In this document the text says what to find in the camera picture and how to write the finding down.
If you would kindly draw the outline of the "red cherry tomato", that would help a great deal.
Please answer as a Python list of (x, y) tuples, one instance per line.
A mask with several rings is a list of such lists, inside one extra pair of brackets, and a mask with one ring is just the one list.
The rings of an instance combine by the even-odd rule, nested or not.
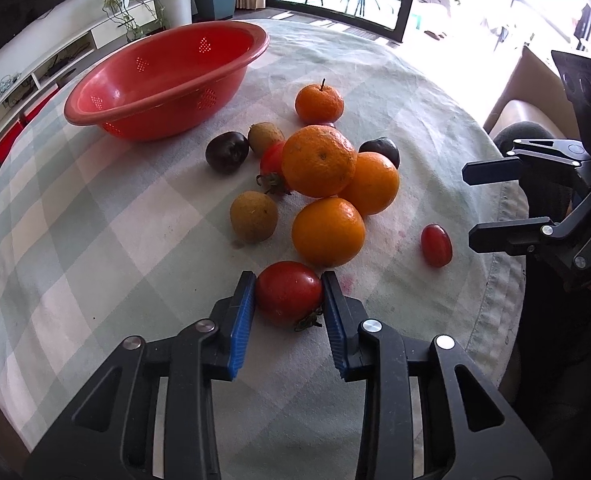
[(429, 224), (421, 233), (421, 250), (425, 262), (443, 268), (452, 261), (453, 245), (447, 232), (438, 224)]

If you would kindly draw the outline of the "dark purple plum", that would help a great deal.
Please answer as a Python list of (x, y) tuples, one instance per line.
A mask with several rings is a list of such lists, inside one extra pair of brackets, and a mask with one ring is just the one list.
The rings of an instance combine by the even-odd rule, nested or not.
[(380, 136), (373, 140), (368, 140), (361, 144), (358, 150), (359, 153), (379, 153), (386, 157), (395, 168), (399, 168), (399, 148), (397, 145), (387, 136)]
[(227, 131), (210, 140), (205, 150), (208, 166), (218, 174), (233, 174), (248, 157), (248, 139), (238, 131)]

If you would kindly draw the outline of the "large top orange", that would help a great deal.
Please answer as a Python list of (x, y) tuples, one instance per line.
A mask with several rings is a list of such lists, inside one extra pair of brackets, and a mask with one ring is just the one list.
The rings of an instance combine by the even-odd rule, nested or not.
[(282, 150), (281, 170), (293, 191), (312, 198), (338, 195), (352, 181), (357, 151), (332, 127), (310, 125), (293, 133)]

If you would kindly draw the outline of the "small stemmed tangerine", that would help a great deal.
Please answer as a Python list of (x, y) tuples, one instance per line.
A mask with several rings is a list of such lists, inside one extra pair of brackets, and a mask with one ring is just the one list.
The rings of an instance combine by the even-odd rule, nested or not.
[(295, 98), (295, 111), (305, 124), (336, 122), (344, 113), (344, 100), (326, 79), (303, 87)]

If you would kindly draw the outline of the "red tomato with calyx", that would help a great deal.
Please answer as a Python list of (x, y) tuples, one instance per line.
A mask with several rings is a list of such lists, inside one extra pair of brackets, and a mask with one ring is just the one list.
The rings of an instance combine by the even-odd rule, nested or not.
[(291, 188), (282, 171), (283, 148), (286, 142), (272, 144), (260, 158), (260, 174), (256, 183), (269, 194), (290, 194)]

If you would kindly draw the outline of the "brown kiwi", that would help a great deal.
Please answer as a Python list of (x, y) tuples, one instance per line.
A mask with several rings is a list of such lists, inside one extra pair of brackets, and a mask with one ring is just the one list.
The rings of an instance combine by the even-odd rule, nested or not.
[(233, 231), (246, 244), (268, 240), (277, 228), (277, 205), (264, 193), (241, 193), (232, 202), (229, 215)]
[(284, 140), (281, 129), (272, 122), (258, 122), (248, 129), (248, 144), (257, 157), (268, 148)]

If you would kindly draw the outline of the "checkered green white tablecloth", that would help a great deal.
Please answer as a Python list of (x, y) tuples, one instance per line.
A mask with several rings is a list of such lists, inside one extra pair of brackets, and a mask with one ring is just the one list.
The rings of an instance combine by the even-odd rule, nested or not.
[[(515, 343), (524, 262), (471, 252), (481, 222), (520, 218), (514, 183), (469, 186), (467, 162), (498, 150), (443, 90), (388, 48), (342, 32), (263, 21), (270, 44), (229, 104), (200, 127), (132, 144), (75, 127), (57, 96), (0, 168), (0, 408), (35, 445), (127, 336), (177, 334), (230, 295), (245, 270), (292, 260), (291, 224), (305, 204), (279, 200), (272, 237), (245, 245), (232, 201), (256, 185), (248, 159), (231, 176), (207, 166), (206, 144), (272, 120), (297, 128), (294, 99), (326, 79), (342, 94), (340, 131), (354, 144), (387, 136), (401, 154), (395, 202), (366, 221), (358, 256), (338, 270), (343, 292), (405, 335), (453, 336), (492, 382)], [(422, 230), (438, 224), (453, 258), (433, 268)]]

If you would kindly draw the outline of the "red storage box left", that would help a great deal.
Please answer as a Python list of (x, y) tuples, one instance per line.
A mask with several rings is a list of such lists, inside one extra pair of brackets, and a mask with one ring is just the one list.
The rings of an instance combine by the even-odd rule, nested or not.
[(24, 129), (24, 124), (17, 120), (0, 138), (0, 165), (8, 157), (13, 143)]

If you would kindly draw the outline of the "red storage box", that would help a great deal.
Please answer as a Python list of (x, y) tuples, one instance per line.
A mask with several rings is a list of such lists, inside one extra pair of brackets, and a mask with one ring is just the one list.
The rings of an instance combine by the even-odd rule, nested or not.
[(8, 157), (13, 143), (24, 129), (24, 124), (17, 120), (0, 138), (0, 165)]
[(20, 115), (21, 124), (23, 126), (28, 125), (58, 92), (59, 86), (57, 84), (53, 84), (42, 96), (38, 96), (38, 98), (32, 104), (22, 111)]

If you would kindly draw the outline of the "white tv console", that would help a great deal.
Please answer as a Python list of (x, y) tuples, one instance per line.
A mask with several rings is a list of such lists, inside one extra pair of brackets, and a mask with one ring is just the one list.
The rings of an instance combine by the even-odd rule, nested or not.
[(106, 16), (38, 58), (0, 94), (0, 139), (20, 123), (22, 114), (56, 87), (67, 76), (75, 75), (135, 39), (126, 25), (145, 34), (160, 25), (155, 0), (132, 0), (121, 18)]

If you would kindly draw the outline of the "red storage box right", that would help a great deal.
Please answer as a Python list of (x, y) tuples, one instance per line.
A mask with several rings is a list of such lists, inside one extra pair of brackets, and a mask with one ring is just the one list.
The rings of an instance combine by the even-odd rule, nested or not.
[(59, 86), (57, 84), (53, 84), (42, 96), (38, 96), (38, 98), (32, 104), (22, 111), (20, 115), (21, 124), (23, 126), (28, 125), (58, 92)]

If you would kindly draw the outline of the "red plastic colander bowl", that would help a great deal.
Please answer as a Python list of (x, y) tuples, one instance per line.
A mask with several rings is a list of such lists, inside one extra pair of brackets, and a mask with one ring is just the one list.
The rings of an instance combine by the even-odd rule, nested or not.
[(263, 27), (239, 21), (159, 32), (90, 70), (68, 96), (64, 116), (132, 142), (176, 136), (227, 105), (268, 46)]

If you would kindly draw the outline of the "trailing plant on console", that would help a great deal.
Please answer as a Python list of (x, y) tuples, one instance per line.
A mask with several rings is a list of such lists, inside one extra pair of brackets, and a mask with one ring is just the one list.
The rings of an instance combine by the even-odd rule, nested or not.
[(102, 11), (116, 25), (127, 42), (164, 29), (155, 0), (101, 0)]

